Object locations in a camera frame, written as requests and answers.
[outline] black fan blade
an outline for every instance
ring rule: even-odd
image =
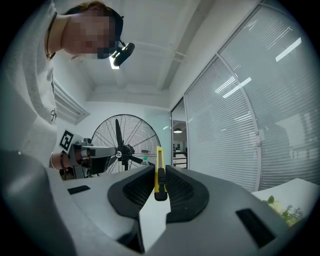
[[[133,156],[133,155],[130,155],[128,158],[131,159],[133,162],[135,162],[135,163],[137,163],[137,164],[141,164],[141,163],[143,162],[142,159],[140,159],[140,158],[138,158],[138,157],[135,157],[135,156]],[[151,166],[154,166],[154,165],[155,165],[155,164],[152,163],[152,162],[148,162],[148,163],[149,163],[149,165],[151,165]]]
[[[109,160],[108,167],[110,167],[116,160],[117,160],[117,157],[116,157],[116,156],[112,157],[112,158]]]
[[[118,141],[118,148],[121,149],[123,146],[123,140],[122,140],[121,129],[120,129],[118,119],[115,120],[115,134],[116,134],[116,140]]]

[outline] glass wall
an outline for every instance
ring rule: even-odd
[[[190,169],[249,191],[320,184],[319,70],[300,25],[263,1],[185,94]]]

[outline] green leaves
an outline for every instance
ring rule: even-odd
[[[268,204],[272,204],[274,201],[275,201],[275,198],[274,198],[273,195],[271,195],[271,196],[268,198]]]
[[[288,209],[285,210],[285,211],[282,213],[282,217],[284,217],[284,218],[287,218],[288,215],[289,215],[289,210],[288,210]]]

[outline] fan guard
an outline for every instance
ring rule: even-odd
[[[148,157],[149,164],[155,165],[157,146],[161,146],[154,129],[130,114],[114,115],[102,122],[92,136],[92,144],[117,148],[117,155],[109,157],[100,176],[137,168],[143,157]]]

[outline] doorway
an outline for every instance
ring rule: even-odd
[[[188,131],[184,99],[171,111],[172,118],[172,165],[188,168]]]

